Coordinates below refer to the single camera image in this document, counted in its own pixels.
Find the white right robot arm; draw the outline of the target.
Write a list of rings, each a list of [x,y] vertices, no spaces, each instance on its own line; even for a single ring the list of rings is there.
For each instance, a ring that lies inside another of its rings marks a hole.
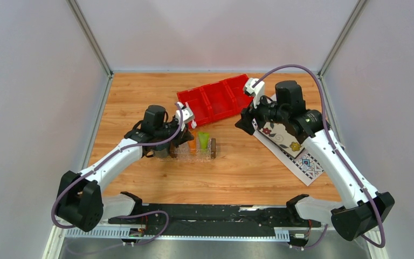
[[[242,109],[235,126],[253,135],[267,123],[284,125],[321,165],[341,198],[341,202],[333,202],[298,195],[286,203],[288,223],[299,226],[313,220],[328,224],[347,241],[382,226],[394,198],[388,192],[379,192],[353,165],[322,114],[306,108],[301,86],[292,80],[277,83],[275,100],[265,96],[264,89],[264,82],[257,78],[245,83],[243,91],[253,99]]]

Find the white toothbrush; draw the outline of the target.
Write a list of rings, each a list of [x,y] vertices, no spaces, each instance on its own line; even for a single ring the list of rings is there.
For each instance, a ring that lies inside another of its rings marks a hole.
[[[192,122],[191,122],[191,128],[192,129],[195,129],[197,127],[197,123],[193,120]]]

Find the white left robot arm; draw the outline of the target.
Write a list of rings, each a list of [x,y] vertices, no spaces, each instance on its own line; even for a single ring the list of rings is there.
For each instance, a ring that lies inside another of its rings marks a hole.
[[[167,157],[171,147],[193,140],[189,123],[195,115],[187,104],[177,102],[173,117],[163,106],[150,105],[143,119],[128,131],[104,157],[76,173],[66,172],[60,180],[51,219],[61,229],[91,231],[103,220],[121,217],[136,224],[143,217],[138,197],[122,192],[103,197],[106,187],[132,163],[144,157]]]

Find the dark grey mug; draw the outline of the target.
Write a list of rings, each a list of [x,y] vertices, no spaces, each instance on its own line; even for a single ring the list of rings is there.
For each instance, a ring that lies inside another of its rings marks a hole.
[[[143,156],[147,158],[152,158],[152,157],[156,157],[160,159],[167,158],[170,153],[169,146],[170,146],[169,144],[162,144],[162,145],[157,145],[157,146],[144,147]]]

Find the orange toothpaste tube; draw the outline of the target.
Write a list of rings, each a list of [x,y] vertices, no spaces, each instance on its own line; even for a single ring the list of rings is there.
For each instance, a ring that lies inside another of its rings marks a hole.
[[[188,141],[189,151],[191,155],[196,155],[197,153],[197,141],[196,136],[194,135],[194,138],[192,140]]]

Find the green toothpaste tube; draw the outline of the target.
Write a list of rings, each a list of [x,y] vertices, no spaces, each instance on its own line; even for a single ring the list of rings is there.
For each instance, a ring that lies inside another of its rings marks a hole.
[[[207,132],[198,132],[197,136],[199,140],[200,149],[207,150],[209,146],[210,134]]]

